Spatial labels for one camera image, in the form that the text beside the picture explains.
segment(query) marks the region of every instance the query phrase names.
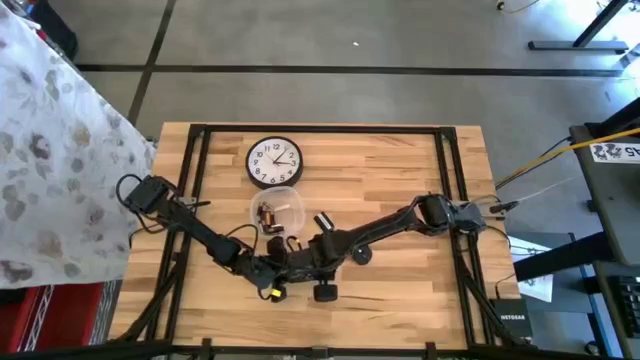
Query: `white patterned cloth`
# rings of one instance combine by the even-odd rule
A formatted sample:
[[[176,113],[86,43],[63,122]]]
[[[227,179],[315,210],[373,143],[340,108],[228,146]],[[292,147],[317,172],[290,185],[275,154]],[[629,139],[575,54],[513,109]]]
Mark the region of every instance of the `white patterned cloth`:
[[[148,174],[154,155],[0,2],[0,288],[121,278],[137,223],[115,184]]]

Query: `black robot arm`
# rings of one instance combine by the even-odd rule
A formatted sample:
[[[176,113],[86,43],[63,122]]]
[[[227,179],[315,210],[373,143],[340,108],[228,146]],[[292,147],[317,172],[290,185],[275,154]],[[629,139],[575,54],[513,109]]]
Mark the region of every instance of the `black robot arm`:
[[[475,204],[453,205],[442,195],[430,194],[418,196],[409,206],[352,230],[334,229],[331,221],[321,214],[316,222],[322,233],[309,240],[308,248],[288,252],[285,239],[276,236],[267,243],[267,255],[258,256],[252,247],[235,237],[220,235],[198,220],[173,189],[166,179],[147,176],[122,203],[138,216],[189,233],[205,246],[215,263],[243,276],[258,289],[269,286],[277,289],[280,295],[272,298],[276,302],[286,297],[286,283],[304,281],[320,282],[320,287],[314,289],[316,300],[335,300],[337,288],[328,281],[333,280],[335,270],[344,260],[364,250],[370,252],[369,244],[399,232],[417,231],[434,236],[450,228],[481,231],[486,226]]]

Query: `clear plastic container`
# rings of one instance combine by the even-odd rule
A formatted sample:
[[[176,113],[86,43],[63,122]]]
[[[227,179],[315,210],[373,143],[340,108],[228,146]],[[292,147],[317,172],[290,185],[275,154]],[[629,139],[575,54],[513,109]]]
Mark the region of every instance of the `clear plastic container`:
[[[279,234],[269,235],[262,232],[260,218],[258,218],[258,206],[266,202],[275,210],[275,222],[284,226],[284,231]],[[266,237],[276,235],[297,236],[304,226],[305,212],[302,198],[290,186],[276,186],[260,191],[251,199],[249,207],[249,222],[260,229],[260,234]]]

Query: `butcher block tabletop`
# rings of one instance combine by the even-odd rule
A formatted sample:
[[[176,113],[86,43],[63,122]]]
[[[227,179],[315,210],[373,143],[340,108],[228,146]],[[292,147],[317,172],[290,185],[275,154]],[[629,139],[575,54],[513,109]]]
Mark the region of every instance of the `butcher block tabletop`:
[[[178,183],[189,126],[164,124],[154,175]],[[494,194],[482,130],[457,126],[456,132],[469,198]],[[251,198],[260,190],[246,174],[245,156],[256,141],[273,135],[277,134],[212,134],[200,194],[201,201],[211,204],[199,208],[197,217],[216,232],[224,234],[249,222]],[[321,211],[337,228],[351,229],[408,205],[416,195],[442,193],[433,135],[282,135],[298,144],[304,158],[304,171],[294,188],[306,210],[298,236],[305,247],[320,233],[313,216]],[[185,194],[191,193],[199,141]],[[449,150],[445,140],[451,187],[457,196]],[[501,222],[488,223],[503,229]],[[251,229],[234,236],[248,244],[253,241]],[[151,299],[165,238],[165,233],[144,232],[134,237],[110,338],[122,334]],[[176,240],[177,249],[182,235]],[[204,246],[192,241],[174,343],[200,345],[202,338],[211,338],[217,346],[417,349],[435,342],[438,349],[466,349],[450,241],[448,234],[397,234],[371,246],[369,264],[344,262],[336,273],[337,301],[315,302],[315,283],[301,283],[289,284],[288,298],[277,304],[261,300],[255,286],[219,268]],[[266,254],[265,244],[261,238],[259,254]],[[508,242],[498,231],[487,229],[480,234],[478,248],[485,286],[493,297],[495,283],[514,273]],[[500,294],[519,297],[515,277],[500,283]],[[477,304],[469,297],[476,340],[482,342]],[[164,335],[168,303],[167,299],[162,308],[158,337]]]

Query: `sticker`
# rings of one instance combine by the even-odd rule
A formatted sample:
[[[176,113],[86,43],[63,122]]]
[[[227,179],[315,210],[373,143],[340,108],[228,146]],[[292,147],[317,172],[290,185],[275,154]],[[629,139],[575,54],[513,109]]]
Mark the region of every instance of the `sticker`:
[[[640,164],[640,144],[598,143],[589,149],[595,162]]]

